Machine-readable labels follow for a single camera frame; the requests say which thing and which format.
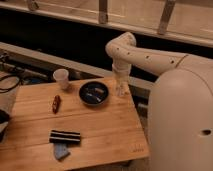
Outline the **white and yellow gripper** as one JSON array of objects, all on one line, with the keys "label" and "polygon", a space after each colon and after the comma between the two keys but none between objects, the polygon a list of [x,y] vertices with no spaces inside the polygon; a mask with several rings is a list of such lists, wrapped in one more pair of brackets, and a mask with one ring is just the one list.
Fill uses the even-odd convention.
[{"label": "white and yellow gripper", "polygon": [[129,82],[129,75],[131,72],[131,66],[119,67],[118,65],[112,65],[112,71],[116,80],[116,95],[124,96],[126,94],[126,85]]}]

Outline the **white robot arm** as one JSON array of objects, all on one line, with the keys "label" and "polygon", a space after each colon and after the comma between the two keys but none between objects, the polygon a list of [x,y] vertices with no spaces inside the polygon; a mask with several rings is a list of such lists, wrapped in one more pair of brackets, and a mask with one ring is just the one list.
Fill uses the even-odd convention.
[{"label": "white robot arm", "polygon": [[105,49],[119,82],[133,66],[157,76],[148,102],[150,171],[213,171],[213,59],[138,48],[130,32]]}]

